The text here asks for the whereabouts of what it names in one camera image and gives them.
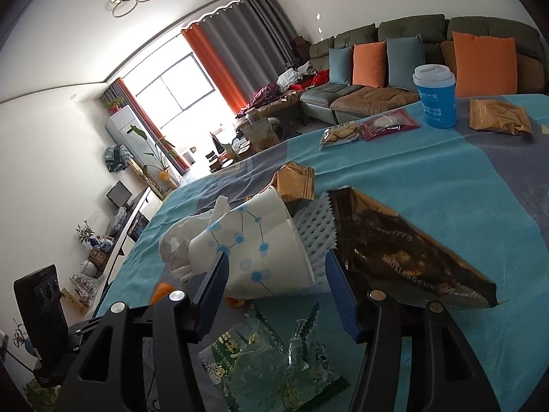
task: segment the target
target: green sofa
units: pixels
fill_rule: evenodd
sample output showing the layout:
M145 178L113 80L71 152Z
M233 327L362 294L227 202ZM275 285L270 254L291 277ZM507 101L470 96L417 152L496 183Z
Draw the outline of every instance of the green sofa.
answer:
M357 44L382 42L388 38L421 35L425 62L445 64L441 43L452 40L452 31L493 37L513 37L517 52L537 60L545 67L545 51L539 32L525 23L494 17L455 17L446 19L443 14L417 15L380 23L369 24L343 32L311 45L311 64L317 71L329 68L328 50ZM311 88L301 95L303 112L333 125L362 119L419 100L416 92L398 88L372 88L361 85L341 85L328 82Z

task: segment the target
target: throw pillow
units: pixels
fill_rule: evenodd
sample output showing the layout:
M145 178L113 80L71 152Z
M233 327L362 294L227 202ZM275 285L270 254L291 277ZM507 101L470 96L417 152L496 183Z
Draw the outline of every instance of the throw pillow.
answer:
M381 88L387 75L387 42L355 45L352 54L352 84Z
M458 70L456 96L517 94L514 38L452 32Z
M445 41L440 44L443 50L444 63L457 77L456 52L454 43ZM531 57L517 53L517 93L536 94L545 90L544 66Z
M351 48L329 50L330 82L351 84Z
M421 36L387 39L389 60L389 86L416 90L413 74L416 68L425 64L425 53Z

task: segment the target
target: blue pillow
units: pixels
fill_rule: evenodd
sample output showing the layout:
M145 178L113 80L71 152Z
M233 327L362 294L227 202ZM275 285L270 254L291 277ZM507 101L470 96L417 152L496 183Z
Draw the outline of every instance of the blue pillow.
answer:
M389 86L416 91L413 73L416 67L425 64L425 53L421 36L402 37L387 40L389 60Z
M351 48L328 50L330 63L330 82L343 85L351 84Z

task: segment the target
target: ceiling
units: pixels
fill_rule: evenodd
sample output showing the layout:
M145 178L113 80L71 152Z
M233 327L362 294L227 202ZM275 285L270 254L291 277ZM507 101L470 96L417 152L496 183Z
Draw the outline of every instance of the ceiling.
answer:
M115 19L108 0L34 0L0 50L0 103L102 82L158 32L212 1L152 0Z

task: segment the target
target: orange curtain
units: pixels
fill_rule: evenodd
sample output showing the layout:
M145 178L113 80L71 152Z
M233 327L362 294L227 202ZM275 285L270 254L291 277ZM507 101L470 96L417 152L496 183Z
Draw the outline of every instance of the orange curtain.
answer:
M197 24L191 24L186 30L182 30L183 37L189 43L206 72L211 77L219 92L229 104L234 114L238 114L241 108L248 104L242 95L241 89L227 70L218 52L210 43L204 30Z
M147 130L149 130L152 134L156 136L156 138L161 138L164 136L162 132L158 129L158 127L154 124L154 122L150 119L149 115L145 112L143 108L139 105L139 102L137 99L133 96L133 94L128 90L128 87L124 83L121 77L119 77L116 80L116 83L120 86L120 90L123 95L123 99L126 101L127 104L130 105L132 109L136 112L136 115L138 116L139 120L146 124ZM164 144L164 147L166 147L167 151L170 152L173 150L173 147L171 147L169 144ZM177 162L176 167L181 167L182 170L187 170L190 168L190 165L188 162L186 162L183 157L181 157L179 154L177 156L170 155L168 156L168 159L174 159Z

